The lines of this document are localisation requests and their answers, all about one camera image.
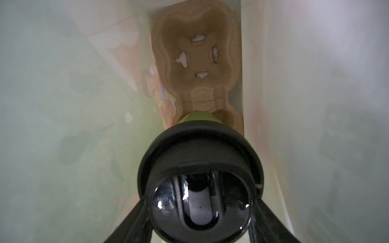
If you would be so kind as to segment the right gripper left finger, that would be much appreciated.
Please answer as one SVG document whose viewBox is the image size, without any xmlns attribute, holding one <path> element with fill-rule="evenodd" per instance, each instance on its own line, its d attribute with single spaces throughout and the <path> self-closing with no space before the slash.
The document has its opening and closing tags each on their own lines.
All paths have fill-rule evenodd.
<svg viewBox="0 0 389 243">
<path fill-rule="evenodd" d="M 104 243 L 150 243 L 151 239 L 147 201 L 141 199 Z"/>
</svg>

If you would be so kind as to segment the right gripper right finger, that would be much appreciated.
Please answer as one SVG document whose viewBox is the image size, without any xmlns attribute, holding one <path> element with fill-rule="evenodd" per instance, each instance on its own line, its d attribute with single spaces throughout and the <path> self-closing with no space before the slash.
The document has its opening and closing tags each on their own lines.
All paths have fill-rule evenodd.
<svg viewBox="0 0 389 243">
<path fill-rule="evenodd" d="M 300 243 L 261 197 L 255 199 L 252 207 L 249 238 L 251 243 Z"/>
</svg>

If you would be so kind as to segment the white paper takeout bag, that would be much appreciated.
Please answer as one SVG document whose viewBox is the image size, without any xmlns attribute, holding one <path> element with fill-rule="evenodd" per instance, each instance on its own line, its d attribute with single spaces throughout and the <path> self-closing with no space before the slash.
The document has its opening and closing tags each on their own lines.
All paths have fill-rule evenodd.
<svg viewBox="0 0 389 243">
<path fill-rule="evenodd" d="M 1 1 L 1 242 L 102 243 L 172 125 L 154 20 L 173 1 Z M 388 1 L 226 1 L 230 102 L 263 200 L 303 243 L 389 240 Z"/>
</svg>

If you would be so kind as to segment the brown pulp cup carrier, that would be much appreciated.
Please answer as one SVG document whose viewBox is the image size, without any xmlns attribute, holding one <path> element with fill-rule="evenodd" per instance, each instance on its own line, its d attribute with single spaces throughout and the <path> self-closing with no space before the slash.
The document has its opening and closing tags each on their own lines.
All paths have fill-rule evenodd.
<svg viewBox="0 0 389 243">
<path fill-rule="evenodd" d="M 176 100 L 173 123 L 204 111 L 243 133 L 243 118 L 229 101 L 242 70 L 235 13 L 221 1 L 184 1 L 160 13 L 151 37 L 159 77 Z"/>
</svg>

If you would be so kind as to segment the black cup lid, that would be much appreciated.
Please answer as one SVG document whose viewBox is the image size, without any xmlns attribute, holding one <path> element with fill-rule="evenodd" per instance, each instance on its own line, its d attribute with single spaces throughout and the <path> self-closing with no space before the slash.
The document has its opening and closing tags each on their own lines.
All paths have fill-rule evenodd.
<svg viewBox="0 0 389 243">
<path fill-rule="evenodd" d="M 250 143 L 215 121 L 174 125 L 150 145 L 138 193 L 169 243 L 232 243 L 249 228 L 264 172 Z"/>
</svg>

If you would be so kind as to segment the green paper coffee cup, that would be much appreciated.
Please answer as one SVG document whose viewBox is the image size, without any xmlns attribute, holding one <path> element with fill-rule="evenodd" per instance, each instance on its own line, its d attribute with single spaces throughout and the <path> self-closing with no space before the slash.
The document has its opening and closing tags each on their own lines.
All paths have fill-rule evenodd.
<svg viewBox="0 0 389 243">
<path fill-rule="evenodd" d="M 214 114 L 209 113 L 207 111 L 193 111 L 185 115 L 178 124 L 197 121 L 197 120 L 205 120 L 222 124 L 223 122 Z"/>
</svg>

